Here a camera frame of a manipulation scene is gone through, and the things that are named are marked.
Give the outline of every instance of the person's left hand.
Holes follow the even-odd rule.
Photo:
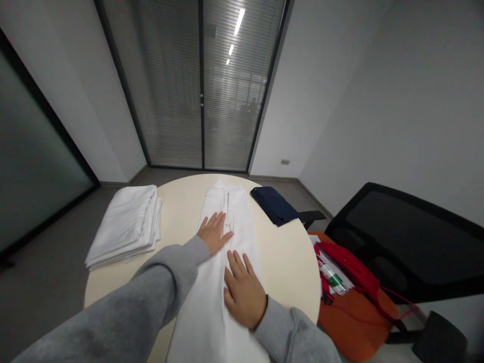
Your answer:
[[[197,232],[197,236],[203,239],[207,245],[210,257],[220,251],[233,236],[232,231],[222,236],[225,217],[226,214],[222,212],[214,213],[210,220],[205,217]]]

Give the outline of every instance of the navy blue cloth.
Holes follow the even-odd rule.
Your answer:
[[[256,187],[251,195],[277,226],[299,218],[299,213],[272,187]]]

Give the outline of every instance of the round table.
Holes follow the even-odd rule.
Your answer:
[[[128,282],[161,248],[188,241],[197,232],[205,193],[218,179],[241,185],[247,192],[260,187],[253,181],[224,174],[187,176],[160,186],[161,240],[155,245],[155,251],[92,271],[87,280],[84,307]],[[316,322],[321,282],[313,246],[303,224],[296,219],[277,227],[252,198],[250,203],[266,292],[286,307],[301,309]],[[175,319],[160,330],[148,361],[166,360],[174,322]]]

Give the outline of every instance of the hand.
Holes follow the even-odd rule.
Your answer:
[[[243,254],[245,266],[237,251],[233,254],[228,251],[227,256],[233,275],[225,267],[228,286],[223,290],[225,306],[235,320],[254,331],[266,313],[267,295],[246,254]]]
[[[233,236],[233,232],[222,236],[225,216],[226,214],[222,212],[214,213],[208,222],[208,217],[205,217],[197,232],[197,236],[203,239],[207,245],[210,256],[220,251],[223,245]]]

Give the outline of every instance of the shirt sleeve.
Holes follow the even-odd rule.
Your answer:
[[[266,312],[254,335],[278,363],[341,363],[329,336],[301,310],[287,310],[269,295]]]
[[[209,257],[197,236],[161,249],[130,282],[52,330],[14,362],[146,361],[158,331],[176,316],[198,265]]]

